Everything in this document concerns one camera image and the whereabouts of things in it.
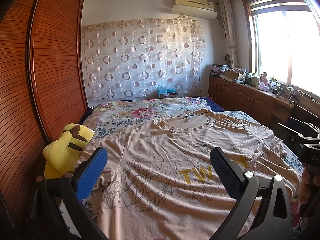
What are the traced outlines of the person's right hand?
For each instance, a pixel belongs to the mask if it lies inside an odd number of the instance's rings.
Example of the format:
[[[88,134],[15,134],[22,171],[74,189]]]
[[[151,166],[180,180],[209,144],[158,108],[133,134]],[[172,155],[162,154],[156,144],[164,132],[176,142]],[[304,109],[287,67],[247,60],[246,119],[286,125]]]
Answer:
[[[308,165],[303,164],[302,180],[298,193],[298,199],[301,204],[307,204],[308,199],[311,196],[310,190],[310,173],[308,171]]]

